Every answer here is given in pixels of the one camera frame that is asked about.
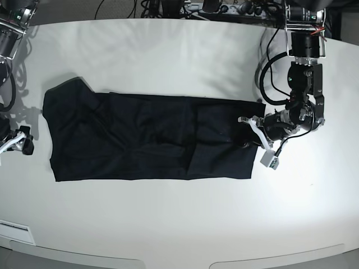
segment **black garment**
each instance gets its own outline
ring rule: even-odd
[[[239,116],[265,105],[184,96],[94,93],[80,78],[45,94],[56,181],[251,177],[256,147]]]

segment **black cloth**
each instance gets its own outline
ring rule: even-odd
[[[259,103],[94,93],[75,78],[48,90],[48,122],[56,181],[251,177],[257,147],[242,148],[263,117]]]

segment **white tabletop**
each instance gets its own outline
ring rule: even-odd
[[[40,113],[48,89],[81,76],[94,91],[254,101],[264,28],[141,19],[36,30],[17,58],[22,85],[11,112],[13,126],[32,125],[35,151],[1,156],[0,219],[30,226],[37,245],[140,259],[148,269],[205,269],[336,244],[359,247],[358,47],[328,40],[321,60],[326,124],[290,141],[277,171],[260,164],[259,149],[250,180],[56,183]],[[273,46],[274,54],[284,51],[283,33]],[[288,91],[290,61],[275,65],[275,83]]]

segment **white table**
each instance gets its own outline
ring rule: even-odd
[[[184,20],[41,26],[29,38],[32,51],[20,68],[25,96],[12,111],[18,123],[33,125],[35,152],[2,155],[0,219],[30,226],[41,247],[141,259],[148,269],[203,269],[342,243],[358,248],[359,48],[338,41],[328,41],[321,61],[326,124],[290,141],[277,171],[260,164],[259,149],[251,180],[54,180],[39,111],[47,89],[82,76],[94,91],[254,101],[263,31]],[[274,54],[284,51],[282,33],[273,45]],[[290,61],[275,65],[281,89],[289,90]]]

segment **black pants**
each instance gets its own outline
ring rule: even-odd
[[[56,181],[251,177],[257,148],[239,116],[259,103],[94,93],[80,79],[46,92]]]

